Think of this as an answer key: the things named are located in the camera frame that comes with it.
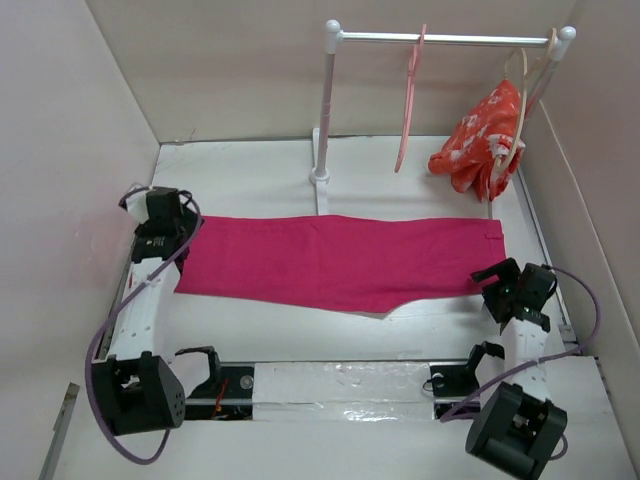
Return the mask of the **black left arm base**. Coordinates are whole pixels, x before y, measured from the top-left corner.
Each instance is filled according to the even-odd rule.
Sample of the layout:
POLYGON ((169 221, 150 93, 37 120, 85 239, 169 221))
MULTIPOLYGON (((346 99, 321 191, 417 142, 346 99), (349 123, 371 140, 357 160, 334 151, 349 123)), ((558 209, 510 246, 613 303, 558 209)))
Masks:
POLYGON ((253 418, 254 363, 222 362, 206 346, 177 351, 168 366, 182 388, 169 395, 169 406, 185 421, 253 418))

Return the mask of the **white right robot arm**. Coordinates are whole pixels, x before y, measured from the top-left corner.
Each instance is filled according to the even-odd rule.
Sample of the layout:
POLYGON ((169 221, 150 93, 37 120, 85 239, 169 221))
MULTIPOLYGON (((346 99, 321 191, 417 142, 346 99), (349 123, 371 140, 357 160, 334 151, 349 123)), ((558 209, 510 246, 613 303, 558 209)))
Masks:
POLYGON ((480 394, 480 411, 466 451, 517 479, 537 479, 567 426, 567 413, 549 393, 544 356, 551 331, 543 313, 555 292, 550 270, 508 258, 471 274, 484 305, 499 326, 499 341, 472 349, 462 381, 480 394), (499 375, 505 377, 498 381, 499 375))

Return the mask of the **pink plastic hanger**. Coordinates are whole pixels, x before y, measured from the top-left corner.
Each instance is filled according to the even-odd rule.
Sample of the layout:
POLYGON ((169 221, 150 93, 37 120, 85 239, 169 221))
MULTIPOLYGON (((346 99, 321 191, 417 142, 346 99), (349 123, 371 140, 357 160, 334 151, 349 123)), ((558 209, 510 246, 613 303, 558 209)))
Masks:
POLYGON ((406 77, 407 82, 406 82, 405 103, 404 103, 403 127, 402 127, 401 139, 399 143, 396 162, 394 165, 395 173, 398 173, 401 170, 401 167, 403 165, 403 161, 406 155, 408 138, 411 130, 411 122, 413 118, 415 82, 416 82, 416 76, 417 76, 417 72, 418 72, 421 57, 422 57, 422 52, 424 48, 424 36, 426 33, 427 33, 427 25, 423 24, 419 38, 412 47, 411 55, 409 57, 408 64, 407 64, 407 77, 406 77))

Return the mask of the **pink trousers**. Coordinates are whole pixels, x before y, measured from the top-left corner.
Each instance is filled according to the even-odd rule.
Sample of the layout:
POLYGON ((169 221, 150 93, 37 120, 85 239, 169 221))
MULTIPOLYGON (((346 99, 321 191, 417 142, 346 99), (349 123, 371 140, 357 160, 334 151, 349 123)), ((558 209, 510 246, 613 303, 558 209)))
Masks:
POLYGON ((505 257, 498 220, 208 216, 176 290, 386 314, 417 300, 474 295, 472 273, 505 257))

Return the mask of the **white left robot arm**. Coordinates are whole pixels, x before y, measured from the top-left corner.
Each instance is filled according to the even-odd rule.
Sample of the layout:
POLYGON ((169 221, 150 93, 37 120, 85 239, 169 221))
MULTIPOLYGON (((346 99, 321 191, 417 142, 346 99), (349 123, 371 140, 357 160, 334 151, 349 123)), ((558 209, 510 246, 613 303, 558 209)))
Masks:
POLYGON ((179 427, 194 390, 212 396, 222 371, 193 349, 172 353, 164 339, 170 304, 202 219, 185 190, 147 187, 120 203, 138 223, 123 299, 108 327, 104 359, 90 364, 89 392, 114 436, 179 427))

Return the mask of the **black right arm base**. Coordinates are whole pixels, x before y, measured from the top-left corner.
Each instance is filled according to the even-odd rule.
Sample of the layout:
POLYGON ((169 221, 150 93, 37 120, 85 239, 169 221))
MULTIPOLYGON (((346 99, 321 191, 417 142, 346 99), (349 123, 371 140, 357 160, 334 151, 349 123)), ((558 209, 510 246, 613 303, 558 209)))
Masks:
POLYGON ((501 362, 504 360, 504 348, 485 341, 476 344, 465 361, 442 361, 429 365, 429 373, 422 390, 434 399, 436 419, 440 419, 455 403, 479 388, 476 370, 485 357, 501 362))

